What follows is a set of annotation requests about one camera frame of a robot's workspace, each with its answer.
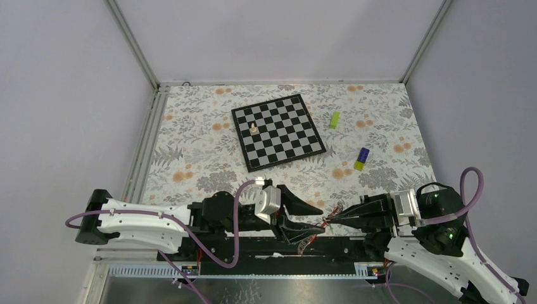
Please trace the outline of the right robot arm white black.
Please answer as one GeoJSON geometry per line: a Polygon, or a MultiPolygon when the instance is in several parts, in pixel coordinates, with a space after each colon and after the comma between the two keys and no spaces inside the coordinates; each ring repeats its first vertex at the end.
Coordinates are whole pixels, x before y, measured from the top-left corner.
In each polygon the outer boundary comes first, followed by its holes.
{"type": "Polygon", "coordinates": [[[461,303],[516,303],[529,283],[507,275],[472,244],[466,215],[440,224],[427,220],[461,211],[464,203],[452,187],[423,193],[408,190],[364,195],[360,203],[327,218],[330,224],[366,234],[364,255],[385,258],[436,282],[461,303]]]}

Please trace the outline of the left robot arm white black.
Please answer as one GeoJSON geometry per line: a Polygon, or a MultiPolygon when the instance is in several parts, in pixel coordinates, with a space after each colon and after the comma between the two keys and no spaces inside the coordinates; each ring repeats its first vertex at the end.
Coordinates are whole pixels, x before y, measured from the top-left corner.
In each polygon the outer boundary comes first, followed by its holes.
{"type": "Polygon", "coordinates": [[[322,213],[284,185],[257,189],[250,204],[242,204],[231,193],[220,191],[201,202],[172,206],[131,204],[113,199],[105,189],[96,189],[80,216],[80,224],[74,227],[78,230],[75,240],[89,245],[130,242],[189,260],[196,254],[195,243],[238,232],[270,231],[279,241],[300,243],[325,229],[294,222],[290,216],[322,213]]]}

